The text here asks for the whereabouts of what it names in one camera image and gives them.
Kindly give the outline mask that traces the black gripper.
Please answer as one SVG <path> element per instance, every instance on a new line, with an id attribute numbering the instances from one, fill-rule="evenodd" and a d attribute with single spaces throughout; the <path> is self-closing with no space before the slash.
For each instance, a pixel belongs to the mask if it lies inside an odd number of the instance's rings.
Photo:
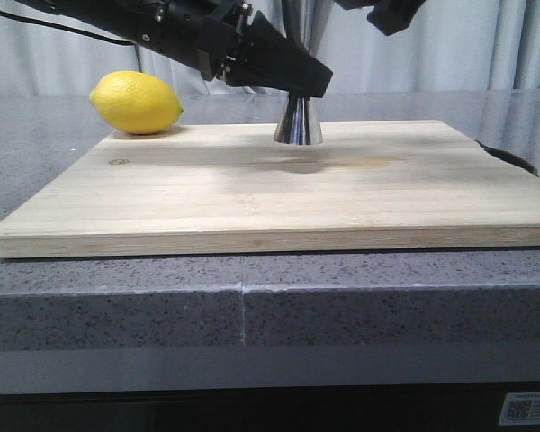
<path id="1" fill-rule="evenodd" d="M 335 0 L 344 10 L 374 7 L 378 0 Z M 288 41 L 261 13 L 248 27 L 253 7 L 244 1 L 201 1 L 196 48 L 202 79 L 228 86 L 268 87 L 322 97 L 333 72 Z"/>

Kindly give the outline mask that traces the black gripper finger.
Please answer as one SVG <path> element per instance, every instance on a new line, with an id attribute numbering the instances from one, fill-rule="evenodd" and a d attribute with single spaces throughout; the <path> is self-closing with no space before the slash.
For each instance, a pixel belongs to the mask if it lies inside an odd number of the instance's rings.
<path id="1" fill-rule="evenodd" d="M 367 20 L 385 36 L 407 29 L 425 0 L 382 0 L 373 2 Z"/>

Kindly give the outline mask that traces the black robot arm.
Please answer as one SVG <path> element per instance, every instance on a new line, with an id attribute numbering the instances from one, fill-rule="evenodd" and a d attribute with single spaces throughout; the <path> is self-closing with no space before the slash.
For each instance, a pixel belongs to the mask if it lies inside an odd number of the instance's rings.
<path id="1" fill-rule="evenodd" d="M 243 1 L 30 1 L 134 42 L 227 86 L 322 97 L 331 70 Z"/>

